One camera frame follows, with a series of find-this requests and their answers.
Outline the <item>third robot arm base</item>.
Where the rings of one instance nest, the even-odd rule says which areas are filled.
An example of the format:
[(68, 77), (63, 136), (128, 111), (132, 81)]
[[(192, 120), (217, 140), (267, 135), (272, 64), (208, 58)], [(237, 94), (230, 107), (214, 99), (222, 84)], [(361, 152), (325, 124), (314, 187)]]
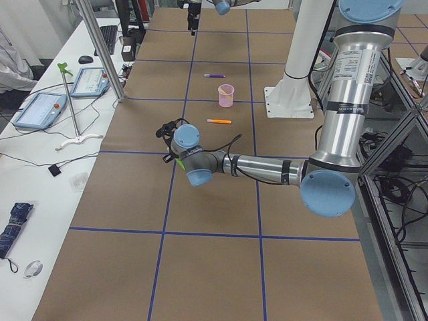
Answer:
[(423, 81), (427, 77), (427, 52), (428, 47), (426, 46), (419, 57), (414, 59), (410, 65), (405, 68), (406, 73), (416, 80)]

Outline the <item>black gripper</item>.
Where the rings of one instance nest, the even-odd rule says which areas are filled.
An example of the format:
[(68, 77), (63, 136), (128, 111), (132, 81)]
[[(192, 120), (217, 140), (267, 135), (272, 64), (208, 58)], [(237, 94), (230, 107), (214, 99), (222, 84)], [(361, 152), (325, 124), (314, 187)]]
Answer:
[(199, 18), (197, 17), (201, 13), (201, 4), (195, 2), (189, 2), (188, 7), (188, 30), (191, 35), (195, 35), (199, 28)]
[(163, 157), (163, 161), (164, 163), (169, 163), (171, 162), (171, 160), (175, 160), (177, 158), (177, 154), (174, 152), (174, 150), (172, 149), (172, 147), (168, 147), (168, 152), (169, 154), (164, 155)]

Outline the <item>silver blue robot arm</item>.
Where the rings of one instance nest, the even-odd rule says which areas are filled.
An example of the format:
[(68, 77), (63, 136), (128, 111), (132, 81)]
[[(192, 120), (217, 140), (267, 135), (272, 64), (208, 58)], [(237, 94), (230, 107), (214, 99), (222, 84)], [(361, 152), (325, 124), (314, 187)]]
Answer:
[[(211, 1), (215, 10), (219, 15), (225, 15), (228, 13), (231, 8), (239, 7), (242, 5), (247, 5), (249, 3), (254, 3), (254, 1), (245, 1), (245, 0), (214, 0)], [(201, 0), (183, 0), (177, 1), (177, 5), (180, 9), (183, 9), (187, 5), (187, 22), (188, 30), (191, 32), (192, 36), (195, 36), (199, 28), (199, 20), (201, 14), (202, 1)]]
[(307, 160), (233, 154), (229, 146), (207, 150), (199, 130), (180, 118), (156, 132), (168, 147), (164, 161), (177, 161), (194, 187), (208, 183), (214, 173), (245, 176), (299, 187), (303, 204), (317, 215), (346, 213), (356, 197), (356, 149), (379, 60), (394, 38), (402, 6), (402, 1), (301, 2), (284, 76), (264, 93), (268, 117), (312, 118), (310, 74), (328, 28), (334, 28), (330, 93), (322, 105), (318, 146)]

